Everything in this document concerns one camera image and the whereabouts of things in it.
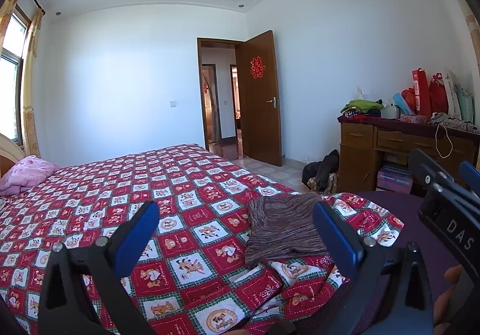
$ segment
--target door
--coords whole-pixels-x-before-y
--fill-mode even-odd
[[[380,152],[340,145],[337,191],[358,193],[375,190],[381,164]]]
[[[218,143],[221,139],[220,115],[218,113],[217,76],[215,65],[202,65],[202,94],[205,102],[208,142]]]
[[[272,30],[237,45],[235,53],[243,153],[281,166],[280,106]]]

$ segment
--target window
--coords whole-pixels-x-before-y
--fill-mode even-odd
[[[20,126],[20,83],[22,77],[22,52],[27,22],[15,12],[10,19],[3,40],[0,57],[0,133],[22,144]]]

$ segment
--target cable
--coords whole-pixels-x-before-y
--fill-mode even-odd
[[[438,134],[438,127],[439,127],[440,125],[443,126],[443,128],[445,129],[445,134],[447,135],[448,141],[450,142],[450,145],[452,146],[452,148],[450,149],[450,152],[448,153],[447,156],[442,156],[442,154],[441,154],[440,151],[438,150],[437,134]],[[435,131],[435,148],[437,149],[437,152],[438,152],[438,154],[440,155],[441,158],[448,158],[448,157],[452,154],[452,151],[453,151],[453,143],[452,143],[452,140],[450,140],[450,137],[448,137],[448,131],[447,131],[447,128],[445,127],[445,125],[443,125],[443,122],[440,122],[440,123],[437,125],[437,130]]]

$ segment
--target wooden door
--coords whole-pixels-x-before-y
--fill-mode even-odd
[[[235,51],[243,153],[281,166],[280,105],[272,30],[237,45]]]

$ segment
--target tiled floor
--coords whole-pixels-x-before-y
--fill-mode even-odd
[[[291,187],[300,193],[309,193],[310,190],[302,183],[302,171],[296,168],[282,166],[277,167],[263,161],[258,161],[249,157],[233,160],[239,166],[245,167],[247,170],[264,175],[273,179],[287,187]]]
[[[215,155],[226,158],[247,170],[264,175],[287,187],[291,187],[300,193],[310,192],[308,187],[302,183],[302,171],[289,166],[277,167],[263,161],[258,161],[248,156],[243,156],[242,131],[237,129],[238,144],[210,143],[209,150]]]

